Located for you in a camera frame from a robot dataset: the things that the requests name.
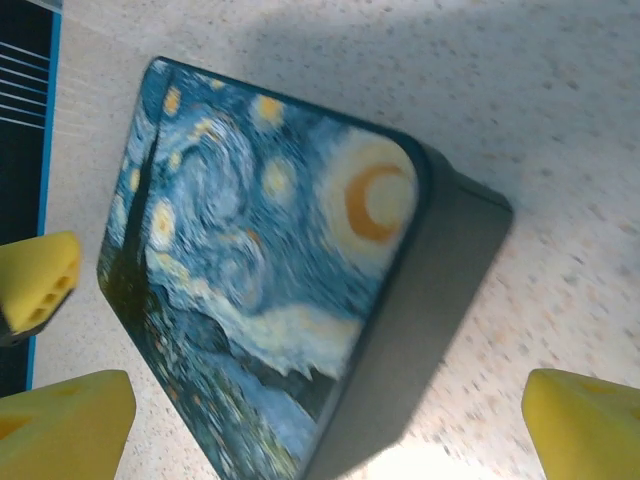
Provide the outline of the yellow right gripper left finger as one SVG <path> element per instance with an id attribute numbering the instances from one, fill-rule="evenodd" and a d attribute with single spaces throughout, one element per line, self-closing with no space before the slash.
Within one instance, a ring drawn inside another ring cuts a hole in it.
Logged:
<path id="1" fill-rule="evenodd" d="M 113 479 L 136 414 L 128 374 L 103 370 L 1 399 L 3 479 Z"/>

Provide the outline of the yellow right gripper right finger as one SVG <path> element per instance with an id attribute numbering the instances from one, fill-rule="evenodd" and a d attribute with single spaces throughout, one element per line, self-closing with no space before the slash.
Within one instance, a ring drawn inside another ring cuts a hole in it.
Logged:
<path id="1" fill-rule="evenodd" d="M 637 479 L 639 390 L 556 369 L 527 379 L 522 415 L 548 479 Z"/>

